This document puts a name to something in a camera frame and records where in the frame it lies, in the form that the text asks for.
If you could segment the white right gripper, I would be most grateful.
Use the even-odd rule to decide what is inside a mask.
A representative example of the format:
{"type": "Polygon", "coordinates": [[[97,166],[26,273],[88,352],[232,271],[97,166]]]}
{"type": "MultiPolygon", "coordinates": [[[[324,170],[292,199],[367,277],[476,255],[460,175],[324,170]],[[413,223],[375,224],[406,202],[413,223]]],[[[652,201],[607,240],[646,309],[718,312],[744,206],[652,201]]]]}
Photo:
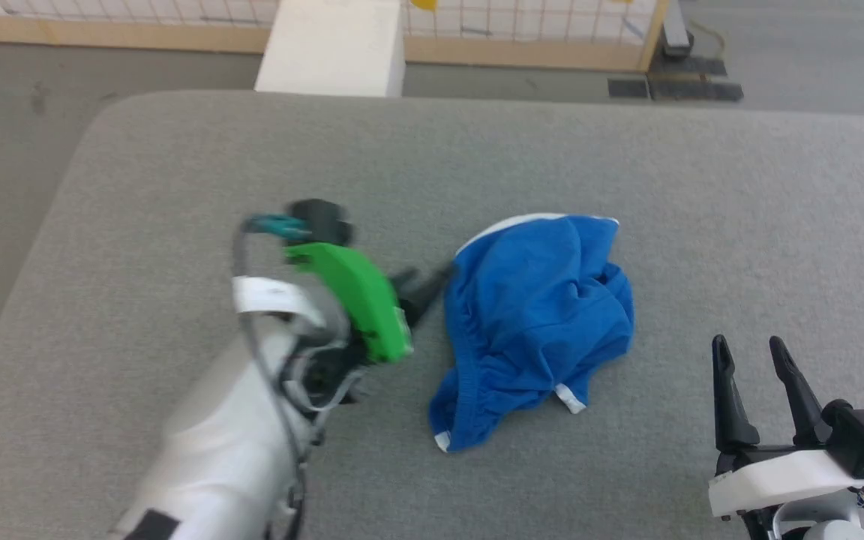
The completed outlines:
{"type": "MultiPolygon", "coordinates": [[[[797,448],[826,444],[831,427],[812,387],[779,336],[769,340],[772,365],[781,380],[792,415],[797,448]]],[[[857,519],[857,493],[864,478],[854,478],[826,450],[796,450],[789,445],[758,445],[758,429],[748,420],[735,365],[723,334],[711,341],[715,475],[707,482],[714,518],[857,519]]]]}

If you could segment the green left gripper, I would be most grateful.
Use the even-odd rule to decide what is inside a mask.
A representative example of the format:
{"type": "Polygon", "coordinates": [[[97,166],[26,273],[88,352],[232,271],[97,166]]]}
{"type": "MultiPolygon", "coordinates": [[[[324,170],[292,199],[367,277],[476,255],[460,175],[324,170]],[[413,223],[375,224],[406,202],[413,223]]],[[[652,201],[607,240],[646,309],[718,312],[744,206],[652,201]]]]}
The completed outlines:
{"type": "Polygon", "coordinates": [[[361,335],[367,358],[378,363],[410,355],[410,329],[419,327],[452,276],[452,264],[446,262],[427,272],[406,267],[391,274],[390,281],[360,250],[325,242],[289,246],[285,256],[325,284],[361,335]]]}

